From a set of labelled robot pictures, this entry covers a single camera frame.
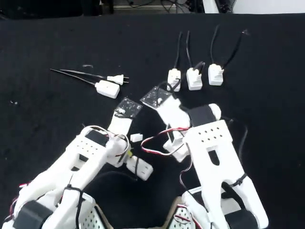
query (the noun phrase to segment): black cable tie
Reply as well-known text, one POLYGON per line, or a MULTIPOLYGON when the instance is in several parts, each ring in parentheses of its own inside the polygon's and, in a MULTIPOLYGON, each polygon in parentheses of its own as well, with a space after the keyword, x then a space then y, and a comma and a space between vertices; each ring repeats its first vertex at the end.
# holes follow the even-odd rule
POLYGON ((79 200, 78 200, 77 211, 76 211, 76 216, 75 216, 76 229, 80 229, 79 217, 80 217, 80 212, 81 212, 82 195, 84 194, 84 191, 77 188, 77 187, 72 187, 71 184, 68 184, 64 188, 64 190, 74 190, 74 191, 80 192, 80 197, 79 197, 79 200))
POLYGON ((237 185, 241 185, 246 177, 247 177, 247 174, 244 173, 244 174, 242 175, 242 177, 239 178, 239 179, 237 179, 236 182, 235 182, 234 184, 231 184, 231 185, 230 185, 230 187, 235 187, 235 186, 237 186, 237 185))

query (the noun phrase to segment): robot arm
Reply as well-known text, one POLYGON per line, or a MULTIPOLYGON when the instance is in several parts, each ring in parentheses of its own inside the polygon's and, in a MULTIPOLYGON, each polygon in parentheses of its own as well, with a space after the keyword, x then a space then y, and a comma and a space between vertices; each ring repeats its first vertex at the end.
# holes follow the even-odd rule
POLYGON ((188 192, 183 195, 183 201, 202 227, 234 229, 230 221, 231 215, 225 215, 222 208, 222 184, 226 183, 241 199, 242 210, 246 210, 246 214, 244 211, 242 214, 236 210, 231 212, 235 213, 234 220, 237 218, 241 222, 244 220, 241 215, 246 215, 250 220, 244 220, 246 225, 242 228, 266 228, 269 224, 268 217, 251 179, 244 173, 227 125, 224 120, 220 120, 220 108, 210 104, 185 112, 180 108, 178 99, 156 87, 141 101, 156 110, 166 126, 189 127, 183 134, 176 131, 172 136, 169 135, 163 147, 172 152, 176 144, 184 144, 173 154, 179 162, 191 155, 201 184, 203 204, 195 201, 188 192))
MULTIPOLYGON (((124 99, 120 105, 137 106, 134 116, 142 106, 124 99)), ((129 130, 132 119, 124 119, 129 130)), ((65 152, 46 171, 40 173, 20 191, 12 219, 3 224, 3 229, 74 229, 82 222, 95 205, 95 200, 82 190, 94 179, 101 168, 110 163, 115 167, 130 164, 129 140, 118 131, 111 132, 98 126, 88 126, 66 147, 65 152)), ((146 179, 153 168, 148 167, 146 179)))

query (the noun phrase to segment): perforated plate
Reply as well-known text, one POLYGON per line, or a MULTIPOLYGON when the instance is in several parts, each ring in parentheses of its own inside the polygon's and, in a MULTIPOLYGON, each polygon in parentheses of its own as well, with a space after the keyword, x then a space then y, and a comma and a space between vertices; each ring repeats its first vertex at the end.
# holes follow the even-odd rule
POLYGON ((195 229, 195 223, 192 220, 191 214, 185 208, 177 208, 172 217, 172 220, 170 221, 167 228, 168 229, 195 229), (178 217, 175 217, 175 215, 189 219, 190 222, 180 219, 178 217))
POLYGON ((212 147, 220 144, 221 141, 232 142, 232 136, 224 120, 208 123, 188 130, 185 142, 195 142, 198 147, 203 144, 205 147, 212 147))
POLYGON ((103 223, 103 220, 98 213, 98 209, 93 207, 89 215, 85 220, 80 223, 81 229, 106 229, 106 226, 103 223))

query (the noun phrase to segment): black fabric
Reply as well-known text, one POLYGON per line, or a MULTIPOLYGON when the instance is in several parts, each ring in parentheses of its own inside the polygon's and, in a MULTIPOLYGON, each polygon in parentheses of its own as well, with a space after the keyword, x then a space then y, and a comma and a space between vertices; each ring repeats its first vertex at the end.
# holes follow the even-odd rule
MULTIPOLYGON (((209 86, 205 68, 203 89, 189 91, 184 81, 177 97, 188 108, 217 103, 223 115, 248 125, 244 169, 256 186, 270 228, 304 228, 303 14, 0 21, 0 217, 8 215, 18 184, 47 169, 82 130, 82 124, 107 127, 124 96, 137 102, 167 79, 180 31, 184 41, 191 31, 192 60, 208 66, 211 38, 219 23, 214 57, 220 62, 227 60, 241 31, 247 29, 249 34, 225 69, 224 84, 209 86), (84 69, 83 64, 94 68, 84 69), (113 100, 49 68, 125 74, 130 83, 113 100)), ((181 55, 185 72, 184 47, 181 55)), ((164 128, 157 113, 144 107, 130 133, 149 137, 164 128)), ((188 162, 179 164, 172 157, 144 153, 139 144, 133 147, 154 168, 146 182, 111 175, 87 191, 115 228, 160 226, 174 198, 183 193, 179 173, 188 162)), ((161 150, 161 141, 154 147, 161 150)), ((107 165, 106 170, 116 169, 107 165)), ((118 170, 128 173, 123 167, 118 170)), ((184 181, 189 188, 199 185, 193 169, 184 181)))

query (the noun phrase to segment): white power plug with black cord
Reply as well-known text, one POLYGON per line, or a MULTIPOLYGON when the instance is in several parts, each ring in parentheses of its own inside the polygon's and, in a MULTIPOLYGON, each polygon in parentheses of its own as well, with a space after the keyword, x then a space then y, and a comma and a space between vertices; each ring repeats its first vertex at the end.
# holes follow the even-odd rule
POLYGON ((235 55, 236 55, 236 53, 237 53, 237 51, 240 47, 242 36, 243 36, 243 34, 246 34, 246 31, 243 31, 240 34, 231 56, 223 64, 223 66, 221 66, 221 65, 218 65, 218 64, 215 63, 214 57, 213 57, 213 47, 214 47, 213 45, 214 45, 215 39, 217 37, 218 30, 219 30, 219 25, 217 25, 216 28, 215 28, 215 32, 214 32, 214 35, 213 35, 213 38, 212 38, 212 41, 211 41, 211 46, 210 46, 210 57, 211 57, 212 64, 209 66, 209 69, 208 69, 208 77, 209 77, 209 84, 213 85, 213 86, 221 86, 223 84, 223 82, 224 82, 224 77, 223 77, 224 69, 231 62, 231 60, 235 57, 235 55))

